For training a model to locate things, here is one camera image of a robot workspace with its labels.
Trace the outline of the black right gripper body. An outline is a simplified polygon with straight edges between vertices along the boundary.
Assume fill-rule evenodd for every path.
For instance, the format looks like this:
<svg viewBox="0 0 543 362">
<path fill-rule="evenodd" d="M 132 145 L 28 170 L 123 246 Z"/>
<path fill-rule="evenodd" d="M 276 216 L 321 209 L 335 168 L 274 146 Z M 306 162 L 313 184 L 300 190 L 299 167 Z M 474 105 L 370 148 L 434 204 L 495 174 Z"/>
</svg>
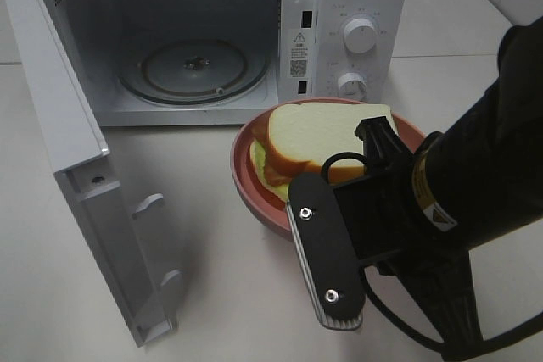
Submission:
<svg viewBox="0 0 543 362">
<path fill-rule="evenodd" d="M 460 258 L 462 250 L 438 236 L 411 187 L 412 161 L 370 167 L 368 174 L 333 187 L 361 265 L 381 273 L 415 273 Z"/>
</svg>

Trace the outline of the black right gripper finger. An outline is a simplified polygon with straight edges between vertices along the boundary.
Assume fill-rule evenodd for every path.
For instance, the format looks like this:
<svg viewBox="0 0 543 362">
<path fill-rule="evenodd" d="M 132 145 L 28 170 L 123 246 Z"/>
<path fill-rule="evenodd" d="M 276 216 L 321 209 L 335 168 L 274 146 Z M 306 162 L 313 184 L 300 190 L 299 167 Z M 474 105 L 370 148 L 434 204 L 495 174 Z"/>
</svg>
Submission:
<svg viewBox="0 0 543 362">
<path fill-rule="evenodd" d="M 355 129 L 355 135 L 363 142 L 367 175 L 404 166 L 413 158 L 411 150 L 384 116 L 362 120 Z"/>
</svg>

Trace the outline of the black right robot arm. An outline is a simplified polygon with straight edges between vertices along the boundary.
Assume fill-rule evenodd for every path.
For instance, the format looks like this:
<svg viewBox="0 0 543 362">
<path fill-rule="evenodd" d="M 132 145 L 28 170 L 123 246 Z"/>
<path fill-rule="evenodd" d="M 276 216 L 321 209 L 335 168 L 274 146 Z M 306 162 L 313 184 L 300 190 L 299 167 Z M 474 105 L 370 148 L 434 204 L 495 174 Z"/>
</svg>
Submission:
<svg viewBox="0 0 543 362">
<path fill-rule="evenodd" d="M 373 305 L 445 361 L 518 343 L 542 318 L 482 336 L 469 253 L 542 216 L 542 23 L 515 25 L 497 54 L 498 76 L 447 131 L 411 151 L 378 117 L 360 122 L 366 174 L 335 188 L 359 270 L 395 276 L 427 316 L 432 340 L 391 311 L 368 282 Z"/>
</svg>

